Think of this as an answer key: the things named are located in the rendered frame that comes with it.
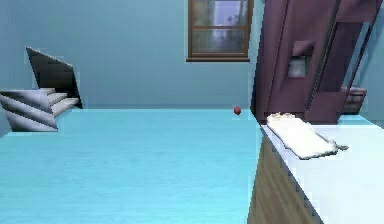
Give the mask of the grey staircase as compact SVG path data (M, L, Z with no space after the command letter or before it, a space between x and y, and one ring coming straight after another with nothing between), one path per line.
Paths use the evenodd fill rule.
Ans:
M57 132L58 116L83 108L74 68L30 46L26 52L37 88L0 90L0 104L13 132Z

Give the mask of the white cloth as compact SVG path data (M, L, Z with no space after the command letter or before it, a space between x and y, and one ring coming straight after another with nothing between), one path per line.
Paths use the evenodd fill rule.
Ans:
M300 159L312 159L348 150L347 145L338 144L290 113L274 113L267 117L268 128Z

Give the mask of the white topped wooden counter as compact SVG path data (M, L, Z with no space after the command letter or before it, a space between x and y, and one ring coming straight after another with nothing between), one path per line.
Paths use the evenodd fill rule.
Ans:
M261 127L246 224L384 224L384 129L359 116L315 129L348 149L301 160Z

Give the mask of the brown framed window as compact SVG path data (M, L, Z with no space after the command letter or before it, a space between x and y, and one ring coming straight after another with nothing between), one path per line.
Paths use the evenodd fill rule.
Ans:
M187 0L187 62L249 62L254 0Z

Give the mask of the dark purple fridge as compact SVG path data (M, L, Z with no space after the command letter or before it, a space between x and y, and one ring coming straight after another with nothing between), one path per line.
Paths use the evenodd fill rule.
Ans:
M265 0L251 111L336 124L383 0Z

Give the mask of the dark purple chest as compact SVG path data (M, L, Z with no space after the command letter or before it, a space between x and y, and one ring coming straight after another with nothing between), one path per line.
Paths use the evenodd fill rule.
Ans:
M342 114L357 115L366 97L367 90L358 86L352 86L349 89L348 97L345 101Z

